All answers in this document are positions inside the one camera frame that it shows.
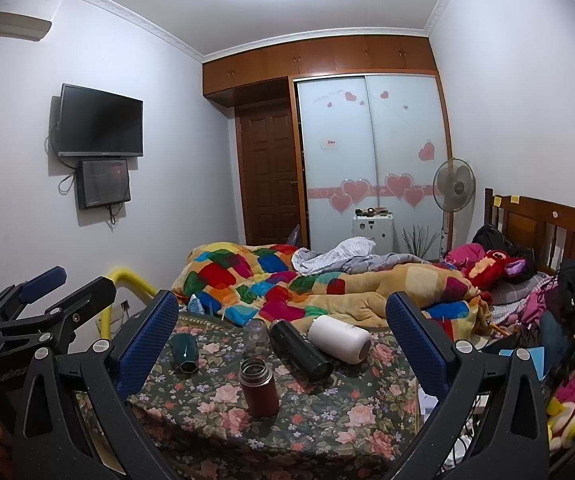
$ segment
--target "blue gripper pad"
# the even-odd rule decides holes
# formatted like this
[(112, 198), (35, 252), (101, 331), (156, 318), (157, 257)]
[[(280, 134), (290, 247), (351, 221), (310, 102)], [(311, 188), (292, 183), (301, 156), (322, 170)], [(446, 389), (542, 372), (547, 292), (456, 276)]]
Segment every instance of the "blue gripper pad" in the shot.
[(62, 267), (53, 267), (46, 270), (40, 276), (36, 276), (33, 280), (23, 283), (18, 295), (18, 300), (22, 304), (34, 303), (61, 285), (64, 285), (65, 280), (67, 280), (65, 269)]
[(177, 320), (176, 296), (162, 290), (116, 334), (110, 358), (116, 390), (123, 400), (141, 391)]
[(419, 316), (423, 315), (409, 298), (406, 302), (401, 293), (392, 294), (387, 299), (385, 307), (387, 324), (403, 349), (405, 357), (425, 393), (437, 397), (440, 401), (445, 398), (449, 391), (447, 363), (432, 339), (427, 335), (422, 322), (411, 311), (412, 308), (418, 311)]

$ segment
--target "red stuffed toy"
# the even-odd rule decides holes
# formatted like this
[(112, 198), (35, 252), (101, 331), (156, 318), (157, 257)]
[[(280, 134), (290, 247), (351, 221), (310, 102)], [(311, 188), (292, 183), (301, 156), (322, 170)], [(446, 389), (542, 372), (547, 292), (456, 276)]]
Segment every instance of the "red stuffed toy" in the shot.
[(506, 252), (493, 249), (487, 251), (483, 259), (467, 267), (463, 275), (480, 290), (490, 290), (498, 280), (519, 272), (517, 267), (524, 265), (524, 258), (510, 258)]

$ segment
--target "floral tablecloth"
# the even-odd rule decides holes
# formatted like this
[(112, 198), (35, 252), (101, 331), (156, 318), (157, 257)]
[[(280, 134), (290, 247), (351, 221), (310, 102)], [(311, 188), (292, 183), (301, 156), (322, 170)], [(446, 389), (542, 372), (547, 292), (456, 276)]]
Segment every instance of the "floral tablecloth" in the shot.
[(143, 390), (128, 403), (183, 476), (378, 479), (415, 436), (416, 382), (389, 330), (372, 332), (372, 351), (362, 364), (334, 361), (325, 384), (309, 384), (270, 356), (281, 400), (275, 418), (251, 418), (246, 410), (237, 377), (240, 328), (182, 314), (174, 332), (196, 336), (199, 371), (179, 371), (166, 346)]

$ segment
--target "television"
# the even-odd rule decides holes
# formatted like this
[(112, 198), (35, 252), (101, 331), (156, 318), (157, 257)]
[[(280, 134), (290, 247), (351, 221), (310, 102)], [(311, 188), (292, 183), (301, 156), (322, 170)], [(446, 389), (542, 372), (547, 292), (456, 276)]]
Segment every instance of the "television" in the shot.
[(142, 101), (64, 84), (58, 156), (142, 156)]

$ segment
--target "frosted glass door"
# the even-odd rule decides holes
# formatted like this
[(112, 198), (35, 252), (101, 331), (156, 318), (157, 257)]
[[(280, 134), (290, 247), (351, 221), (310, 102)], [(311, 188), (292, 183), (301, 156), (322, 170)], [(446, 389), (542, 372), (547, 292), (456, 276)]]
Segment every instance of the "frosted glass door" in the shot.
[(352, 236), (357, 207), (378, 204), (374, 137), (364, 77), (298, 83), (312, 250)]
[(443, 212), (432, 195), (434, 174), (447, 160), (445, 125), (434, 76), (366, 76), (376, 146), (380, 205), (394, 215), (394, 250), (407, 252), (403, 234), (427, 228), (440, 253)]

